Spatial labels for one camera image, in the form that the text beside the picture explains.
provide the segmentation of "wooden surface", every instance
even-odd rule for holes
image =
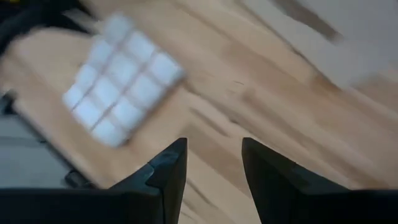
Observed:
[[[259,223],[241,161],[249,136],[349,188],[398,187],[394,71],[341,92],[233,0],[92,1],[103,17],[123,10],[187,71],[128,145],[113,149],[61,102],[92,40],[46,30],[14,44],[2,90],[19,95],[17,109],[94,183],[112,186],[186,136],[180,222]]]

